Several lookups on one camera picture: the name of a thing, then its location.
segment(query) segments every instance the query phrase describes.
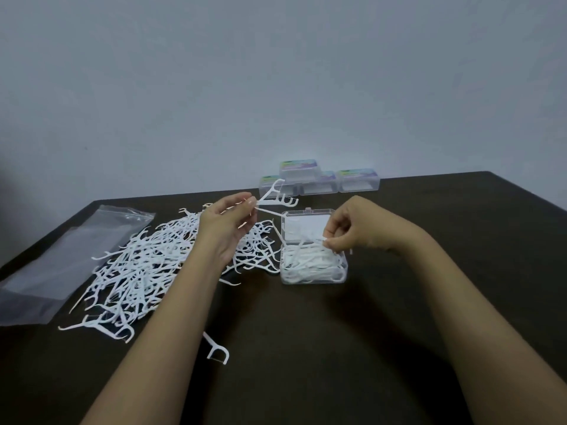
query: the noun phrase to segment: person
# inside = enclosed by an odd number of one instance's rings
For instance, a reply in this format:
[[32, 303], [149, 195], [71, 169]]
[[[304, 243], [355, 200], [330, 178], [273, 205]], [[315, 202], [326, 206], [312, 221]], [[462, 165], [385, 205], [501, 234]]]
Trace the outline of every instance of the person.
[[[179, 423], [218, 278], [256, 222], [255, 205], [241, 192], [202, 213], [191, 254], [83, 425]], [[567, 385], [422, 228], [353, 197], [333, 213], [323, 236], [336, 252], [361, 246], [405, 258], [475, 424], [567, 423]]]

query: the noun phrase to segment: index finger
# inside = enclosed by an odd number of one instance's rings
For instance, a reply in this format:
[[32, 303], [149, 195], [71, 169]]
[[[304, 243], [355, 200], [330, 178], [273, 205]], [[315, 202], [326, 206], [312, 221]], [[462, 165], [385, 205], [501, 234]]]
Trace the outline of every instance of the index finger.
[[221, 214], [229, 207], [235, 206], [242, 201], [246, 201], [252, 194], [250, 192], [238, 192], [237, 194], [228, 195], [209, 206], [209, 209], [216, 214]]
[[332, 238], [335, 236], [337, 228], [341, 227], [344, 222], [348, 222], [349, 214], [346, 208], [346, 203], [344, 203], [341, 207], [331, 214], [329, 220], [327, 221], [327, 225], [325, 225], [325, 229], [322, 232], [322, 236], [325, 238]]

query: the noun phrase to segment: dark brown table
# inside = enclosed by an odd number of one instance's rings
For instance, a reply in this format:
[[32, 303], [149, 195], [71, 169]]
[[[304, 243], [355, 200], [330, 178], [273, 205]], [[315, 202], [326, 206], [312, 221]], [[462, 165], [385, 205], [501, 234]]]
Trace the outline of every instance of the dark brown table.
[[[93, 202], [0, 270], [38, 257], [100, 204], [156, 212], [152, 225], [229, 192]], [[429, 231], [528, 342], [567, 378], [567, 213], [488, 172], [385, 179], [361, 194]], [[300, 197], [336, 208], [350, 194]], [[398, 257], [348, 256], [343, 285], [282, 285], [258, 270], [219, 284], [183, 423], [469, 423], [457, 379], [416, 279]], [[77, 424], [130, 348], [98, 331], [58, 331], [82, 286], [48, 325], [0, 328], [0, 423]], [[137, 334], [145, 320], [135, 326]]]

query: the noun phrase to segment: gray wall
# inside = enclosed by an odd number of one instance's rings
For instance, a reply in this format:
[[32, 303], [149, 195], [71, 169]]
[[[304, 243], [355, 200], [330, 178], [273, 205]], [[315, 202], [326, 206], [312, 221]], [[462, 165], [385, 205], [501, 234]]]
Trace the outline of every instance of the gray wall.
[[567, 208], [565, 0], [2, 0], [0, 264], [92, 200], [289, 158]]

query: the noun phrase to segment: open plastic container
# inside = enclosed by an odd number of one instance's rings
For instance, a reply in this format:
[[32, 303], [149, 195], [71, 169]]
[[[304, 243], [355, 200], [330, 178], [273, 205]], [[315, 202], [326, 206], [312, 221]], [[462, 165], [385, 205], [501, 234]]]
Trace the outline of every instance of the open plastic container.
[[[273, 176], [264, 176], [260, 178], [260, 185], [258, 187], [258, 189], [260, 190], [260, 196], [258, 198], [263, 197], [266, 192], [270, 191], [270, 188], [272, 187], [273, 183], [278, 179], [281, 179], [281, 177], [276, 174], [274, 174]], [[288, 197], [294, 197], [296, 195], [299, 195], [299, 186], [298, 184], [294, 184], [286, 181], [282, 185], [280, 192], [282, 194], [286, 194]], [[272, 192], [266, 198], [274, 198], [275, 196], [276, 193]]]
[[314, 182], [321, 176], [321, 167], [315, 160], [293, 160], [280, 163], [280, 178], [289, 183]]
[[376, 191], [380, 178], [371, 168], [337, 171], [340, 192]]
[[338, 192], [337, 177], [333, 171], [323, 171], [319, 180], [299, 184], [300, 195], [333, 194]]
[[[302, 235], [316, 240], [323, 240], [323, 229], [325, 228], [325, 225], [327, 225], [327, 221], [333, 212], [334, 210], [330, 208], [312, 210], [310, 207], [307, 207], [305, 210], [291, 210], [283, 212], [281, 224], [281, 234], [283, 239], [289, 245], [298, 245], [301, 242]], [[291, 283], [286, 279], [286, 272], [281, 271], [280, 266], [282, 283], [286, 285], [304, 285], [307, 283], [344, 283], [349, 266], [346, 262], [344, 252], [341, 252], [339, 257], [341, 259], [341, 267], [344, 271], [337, 268], [335, 274], [333, 274], [330, 278], [324, 279], [305, 279]]]

